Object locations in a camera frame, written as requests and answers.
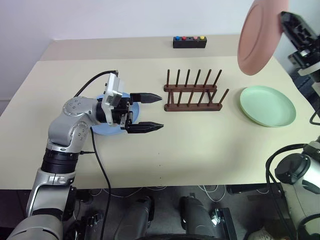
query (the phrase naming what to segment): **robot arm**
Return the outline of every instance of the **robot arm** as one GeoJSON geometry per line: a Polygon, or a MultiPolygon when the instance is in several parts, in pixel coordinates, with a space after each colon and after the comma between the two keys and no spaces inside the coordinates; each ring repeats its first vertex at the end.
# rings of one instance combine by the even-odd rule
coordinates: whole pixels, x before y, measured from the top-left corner
{"type": "Polygon", "coordinates": [[[132,124],[133,102],[153,103],[162,98],[152,93],[131,93],[122,98],[123,83],[110,73],[103,98],[76,96],[50,125],[41,168],[37,170],[26,208],[27,218],[8,240],[62,240],[62,218],[74,182],[78,156],[92,125],[120,125],[128,133],[148,133],[163,127],[154,122],[132,124]]]}

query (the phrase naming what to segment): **green plate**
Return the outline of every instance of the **green plate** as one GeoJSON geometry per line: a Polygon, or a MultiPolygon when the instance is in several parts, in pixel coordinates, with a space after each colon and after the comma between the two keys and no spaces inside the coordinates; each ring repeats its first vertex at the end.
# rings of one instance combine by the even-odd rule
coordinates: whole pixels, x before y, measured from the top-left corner
{"type": "Polygon", "coordinates": [[[240,95],[243,112],[266,127],[283,127],[296,118],[293,103],[283,93],[268,86],[251,86],[240,95]]]}

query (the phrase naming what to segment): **pink plate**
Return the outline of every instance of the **pink plate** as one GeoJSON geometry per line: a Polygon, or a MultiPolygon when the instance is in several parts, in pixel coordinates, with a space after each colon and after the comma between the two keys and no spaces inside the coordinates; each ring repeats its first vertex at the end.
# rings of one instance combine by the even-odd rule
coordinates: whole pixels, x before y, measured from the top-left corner
{"type": "Polygon", "coordinates": [[[274,54],[283,32],[280,13],[289,0],[255,0],[245,18],[238,46],[238,65],[247,75],[258,73],[274,54]]]}

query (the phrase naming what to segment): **blue plate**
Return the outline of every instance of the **blue plate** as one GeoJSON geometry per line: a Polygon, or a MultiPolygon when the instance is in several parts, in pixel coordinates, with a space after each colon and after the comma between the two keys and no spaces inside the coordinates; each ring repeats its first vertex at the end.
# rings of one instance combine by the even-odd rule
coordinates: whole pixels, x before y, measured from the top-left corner
{"type": "MultiPolygon", "coordinates": [[[[97,96],[96,98],[101,99],[103,97],[104,97],[103,95],[100,95],[100,96],[97,96]]],[[[129,98],[130,95],[128,93],[123,92],[122,97],[129,98]]],[[[137,120],[138,115],[139,115],[139,104],[137,102],[134,102],[132,104],[131,111],[133,112],[132,123],[134,123],[137,120]]],[[[100,125],[94,125],[94,126],[92,126],[92,130],[96,134],[106,135],[106,136],[121,134],[126,131],[126,130],[122,130],[119,125],[109,126],[108,123],[101,123],[100,125]]]]}

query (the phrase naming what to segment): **beige table surface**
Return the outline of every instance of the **beige table surface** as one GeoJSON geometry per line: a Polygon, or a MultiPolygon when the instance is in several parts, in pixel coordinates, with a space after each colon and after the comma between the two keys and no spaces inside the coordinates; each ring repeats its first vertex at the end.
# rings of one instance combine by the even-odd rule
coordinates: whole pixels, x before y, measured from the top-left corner
{"type": "MultiPolygon", "coordinates": [[[[163,101],[140,104],[138,120],[164,124],[147,134],[96,136],[98,153],[114,188],[264,183],[265,162],[271,154],[289,144],[308,143],[319,135],[319,128],[309,124],[312,107],[275,58],[255,76],[239,70],[236,56],[39,61],[0,117],[0,189],[32,187],[51,121],[88,79],[113,69],[119,70],[125,92],[151,92],[163,97],[163,101]],[[212,69],[209,83],[223,69],[214,98],[218,101],[226,88],[230,89],[222,110],[165,112],[167,69],[172,72],[171,83],[177,69],[181,69],[181,82],[191,69],[190,83],[202,69],[200,84],[208,69],[212,69]],[[295,121],[273,128],[249,120],[240,110],[239,97],[245,87],[254,85],[275,88],[289,97],[296,108],[295,121]]],[[[82,95],[94,98],[102,94],[107,78],[98,78],[82,95]]],[[[83,150],[92,149],[89,136],[83,150]]],[[[79,156],[74,185],[107,186],[93,154],[79,156]]]]}

